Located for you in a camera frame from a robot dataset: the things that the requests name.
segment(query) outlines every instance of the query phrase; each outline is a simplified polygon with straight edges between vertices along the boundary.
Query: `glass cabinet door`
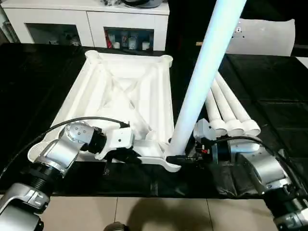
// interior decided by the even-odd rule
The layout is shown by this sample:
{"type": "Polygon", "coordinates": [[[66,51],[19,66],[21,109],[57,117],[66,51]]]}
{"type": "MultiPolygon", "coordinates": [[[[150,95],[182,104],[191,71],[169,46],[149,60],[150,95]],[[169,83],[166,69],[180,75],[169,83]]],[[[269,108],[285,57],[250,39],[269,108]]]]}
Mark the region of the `glass cabinet door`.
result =
{"type": "Polygon", "coordinates": [[[81,46],[76,25],[26,23],[26,26],[34,43],[81,46]]]}
{"type": "Polygon", "coordinates": [[[105,27],[107,48],[153,50],[154,30],[105,27]]]}
{"type": "Polygon", "coordinates": [[[4,10],[21,43],[94,46],[85,11],[4,10]]]}
{"type": "Polygon", "coordinates": [[[95,47],[164,51],[168,15],[87,12],[95,47]]]}

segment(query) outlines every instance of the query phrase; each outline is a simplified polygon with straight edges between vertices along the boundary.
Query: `white pipe end cap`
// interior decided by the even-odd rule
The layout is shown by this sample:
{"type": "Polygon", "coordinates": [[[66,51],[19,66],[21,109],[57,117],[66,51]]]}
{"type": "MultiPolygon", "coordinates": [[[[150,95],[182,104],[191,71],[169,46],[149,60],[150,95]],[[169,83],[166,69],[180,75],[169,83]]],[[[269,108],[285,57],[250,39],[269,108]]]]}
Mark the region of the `white pipe end cap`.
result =
{"type": "Polygon", "coordinates": [[[228,121],[226,126],[228,129],[228,136],[242,136],[244,134],[243,125],[238,119],[228,121]]]}
{"type": "Polygon", "coordinates": [[[222,119],[215,119],[210,122],[211,127],[215,130],[216,137],[227,135],[227,126],[222,119]]]}
{"type": "Polygon", "coordinates": [[[242,125],[245,130],[245,135],[257,136],[261,132],[259,125],[252,119],[244,121],[242,125]]]}

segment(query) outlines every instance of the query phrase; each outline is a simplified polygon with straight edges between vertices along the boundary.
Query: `beige tile floor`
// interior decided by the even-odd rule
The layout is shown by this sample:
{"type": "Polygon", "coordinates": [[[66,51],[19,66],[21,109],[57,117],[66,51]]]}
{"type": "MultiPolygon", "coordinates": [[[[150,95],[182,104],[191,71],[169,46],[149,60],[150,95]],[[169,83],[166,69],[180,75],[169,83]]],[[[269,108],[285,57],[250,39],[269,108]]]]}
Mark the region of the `beige tile floor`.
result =
{"type": "Polygon", "coordinates": [[[44,231],[102,231],[114,221],[131,231],[276,231],[262,200],[53,197],[44,231]]]}

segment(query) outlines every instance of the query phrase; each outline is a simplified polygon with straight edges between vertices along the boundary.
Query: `white pipe bundle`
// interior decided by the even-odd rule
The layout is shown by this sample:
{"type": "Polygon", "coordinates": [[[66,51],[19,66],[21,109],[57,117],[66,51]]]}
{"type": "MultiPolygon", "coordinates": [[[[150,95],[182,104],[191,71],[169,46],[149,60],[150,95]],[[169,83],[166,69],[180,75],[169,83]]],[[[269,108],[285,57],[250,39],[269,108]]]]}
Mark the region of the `white pipe bundle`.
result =
{"type": "Polygon", "coordinates": [[[227,135],[226,123],[221,119],[212,90],[208,92],[205,101],[206,111],[211,127],[215,130],[216,137],[227,135]]]}
{"type": "Polygon", "coordinates": [[[220,87],[223,95],[225,96],[230,108],[232,109],[235,117],[242,122],[245,135],[251,135],[251,136],[257,136],[260,134],[261,129],[258,126],[258,124],[252,120],[247,113],[247,111],[244,109],[240,101],[237,99],[233,91],[230,89],[226,81],[223,79],[223,77],[220,75],[219,72],[217,72],[216,75],[216,81],[218,83],[218,86],[220,87]]]}
{"type": "Polygon", "coordinates": [[[213,81],[211,89],[221,116],[226,123],[228,135],[231,137],[243,135],[244,128],[242,123],[236,119],[216,80],[213,81]]]}

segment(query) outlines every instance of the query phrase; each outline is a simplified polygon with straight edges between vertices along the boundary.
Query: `black cable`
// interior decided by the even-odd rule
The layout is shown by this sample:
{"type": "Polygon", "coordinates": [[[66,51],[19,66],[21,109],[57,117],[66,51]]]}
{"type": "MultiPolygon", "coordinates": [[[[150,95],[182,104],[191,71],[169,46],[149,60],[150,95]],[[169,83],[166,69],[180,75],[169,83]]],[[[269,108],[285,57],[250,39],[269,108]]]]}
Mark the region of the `black cable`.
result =
{"type": "Polygon", "coordinates": [[[250,141],[254,141],[258,144],[261,144],[269,152],[269,154],[276,157],[280,162],[282,162],[283,164],[285,164],[287,167],[290,168],[290,169],[288,169],[287,167],[284,167],[284,170],[288,173],[290,180],[297,187],[297,189],[300,190],[302,187],[298,183],[298,181],[293,177],[293,173],[290,170],[292,170],[295,173],[295,175],[298,176],[298,178],[302,181],[302,184],[304,185],[305,191],[308,189],[308,182],[307,182],[305,176],[303,176],[303,174],[297,170],[297,168],[292,164],[292,162],[290,160],[284,158],[278,152],[272,150],[270,147],[268,147],[261,140],[258,140],[256,138],[249,137],[249,136],[234,136],[234,137],[227,137],[227,138],[222,138],[222,139],[219,139],[219,140],[211,141],[211,144],[214,145],[214,144],[219,143],[219,142],[225,142],[225,141],[231,141],[231,140],[237,140],[237,139],[250,140],[250,141]]]}
{"type": "Polygon", "coordinates": [[[16,158],[21,154],[23,153],[27,148],[29,148],[30,146],[32,146],[35,142],[37,142],[40,138],[42,138],[43,136],[45,136],[48,132],[58,128],[58,127],[61,127],[65,124],[69,124],[69,123],[72,123],[72,122],[75,122],[75,121],[79,121],[79,120],[85,120],[85,119],[91,119],[91,120],[105,120],[105,121],[110,121],[110,122],[114,122],[114,123],[118,123],[120,125],[120,128],[127,128],[129,127],[128,124],[122,122],[122,121],[119,121],[119,120],[116,120],[116,119],[111,119],[111,118],[106,118],[106,117],[99,117],[99,116],[86,116],[86,117],[78,117],[78,118],[74,118],[74,119],[69,119],[69,120],[66,120],[66,121],[63,121],[59,124],[56,124],[52,127],[50,127],[49,129],[47,129],[45,132],[41,133],[39,136],[37,136],[33,141],[31,141],[30,143],[28,143],[27,145],[25,145],[19,152],[17,152],[16,155],[14,155],[9,163],[5,166],[5,168],[2,170],[1,174],[0,174],[0,179],[2,179],[4,173],[7,171],[7,169],[10,167],[10,165],[16,160],[16,158]]]}

